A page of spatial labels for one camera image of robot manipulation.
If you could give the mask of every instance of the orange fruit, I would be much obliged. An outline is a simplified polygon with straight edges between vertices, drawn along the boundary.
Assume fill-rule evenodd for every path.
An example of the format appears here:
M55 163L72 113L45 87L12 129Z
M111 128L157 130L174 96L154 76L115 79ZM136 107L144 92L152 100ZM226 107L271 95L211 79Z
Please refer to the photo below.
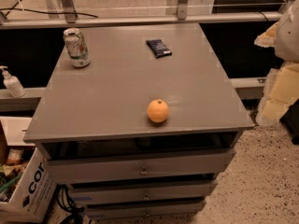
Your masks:
M165 101L153 100L148 106L148 116L153 122L160 123L167 119L168 117L168 105Z

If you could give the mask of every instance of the drawer knob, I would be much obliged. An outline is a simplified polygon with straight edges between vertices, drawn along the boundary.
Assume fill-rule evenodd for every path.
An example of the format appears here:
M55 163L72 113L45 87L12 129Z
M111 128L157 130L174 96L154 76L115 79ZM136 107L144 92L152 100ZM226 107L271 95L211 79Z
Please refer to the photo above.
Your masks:
M149 171L144 167L144 168L142 169L142 171L140 172L140 175L142 175L142 176L147 176L147 175L149 175Z
M149 201L150 200L150 197L149 197L148 193L144 194L143 200L144 201Z

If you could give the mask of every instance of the dresser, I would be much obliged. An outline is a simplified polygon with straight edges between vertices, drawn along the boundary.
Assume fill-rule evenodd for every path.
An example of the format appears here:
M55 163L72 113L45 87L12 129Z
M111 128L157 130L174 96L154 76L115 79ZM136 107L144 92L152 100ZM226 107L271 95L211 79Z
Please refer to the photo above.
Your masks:
M197 213L253 128L199 24L82 28L91 63L64 49L24 137L90 219ZM171 56L156 59L146 40ZM169 106L160 124L152 100Z

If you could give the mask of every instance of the soap dispenser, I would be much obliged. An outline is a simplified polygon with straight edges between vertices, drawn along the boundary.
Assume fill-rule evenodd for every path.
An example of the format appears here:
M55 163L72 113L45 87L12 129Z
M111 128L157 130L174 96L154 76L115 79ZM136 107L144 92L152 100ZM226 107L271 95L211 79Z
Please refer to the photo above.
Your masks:
M0 66L0 69L2 70L2 75L4 77L3 83L9 90L11 95L15 98L22 97L26 93L26 90L24 89L20 81L5 70L7 69L6 66Z

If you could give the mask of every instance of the soda can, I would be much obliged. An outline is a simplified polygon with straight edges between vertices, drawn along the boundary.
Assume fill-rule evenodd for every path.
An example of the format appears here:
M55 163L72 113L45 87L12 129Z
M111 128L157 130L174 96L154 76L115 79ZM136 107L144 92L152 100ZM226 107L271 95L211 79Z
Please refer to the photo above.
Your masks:
M64 43L75 67L84 67L91 62L83 33L78 28L64 30Z

